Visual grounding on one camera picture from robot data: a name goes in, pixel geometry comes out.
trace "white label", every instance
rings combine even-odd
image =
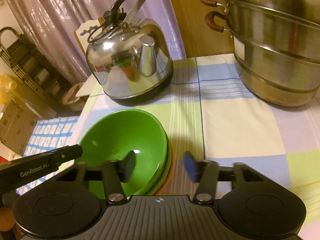
[[[237,56],[244,61],[244,44],[239,41],[235,36],[233,36],[235,43],[235,53]]]

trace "shiny curtain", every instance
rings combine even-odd
[[[23,32],[73,84],[91,74],[73,32],[81,23],[102,17],[115,0],[7,0]],[[123,3],[128,13],[136,0]],[[138,17],[155,20],[173,59],[185,58],[180,31],[170,0],[147,0]]]

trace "stainless steel kettle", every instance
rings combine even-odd
[[[138,0],[128,15],[120,11],[124,1],[116,0],[105,12],[104,23],[90,34],[86,59],[113,101],[135,105],[169,84],[172,60],[159,25],[150,19],[133,20],[145,0]]]

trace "chair backrest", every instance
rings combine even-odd
[[[75,35],[75,38],[79,44],[79,47],[81,48],[83,54],[85,55],[88,47],[87,39],[89,37],[89,34],[94,30],[94,28],[99,27],[103,23],[102,18],[98,18],[96,20],[89,20],[85,23],[82,23],[80,27],[73,32]],[[98,35],[101,32],[101,29],[97,30],[95,33],[95,36]]]

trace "blue plaid fabric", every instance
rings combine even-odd
[[[78,119],[79,116],[71,116],[38,121],[23,156],[30,156],[65,146],[67,139],[72,135]],[[53,177],[55,174],[56,172],[53,172],[30,182],[29,184],[18,188],[17,193],[22,195]]]

